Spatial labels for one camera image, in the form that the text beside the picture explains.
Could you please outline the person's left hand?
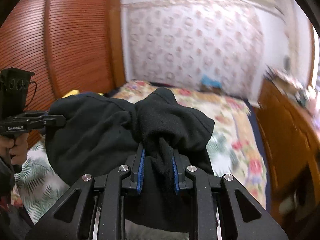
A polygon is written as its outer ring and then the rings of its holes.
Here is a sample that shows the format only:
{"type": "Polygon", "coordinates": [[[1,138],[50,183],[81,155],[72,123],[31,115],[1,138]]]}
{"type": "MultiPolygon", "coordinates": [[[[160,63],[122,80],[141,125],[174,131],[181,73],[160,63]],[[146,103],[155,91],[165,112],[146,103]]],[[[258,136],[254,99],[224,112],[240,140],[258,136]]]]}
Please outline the person's left hand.
{"type": "Polygon", "coordinates": [[[28,136],[28,133],[23,133],[16,139],[1,136],[1,158],[6,164],[21,166],[26,161],[28,136]]]}

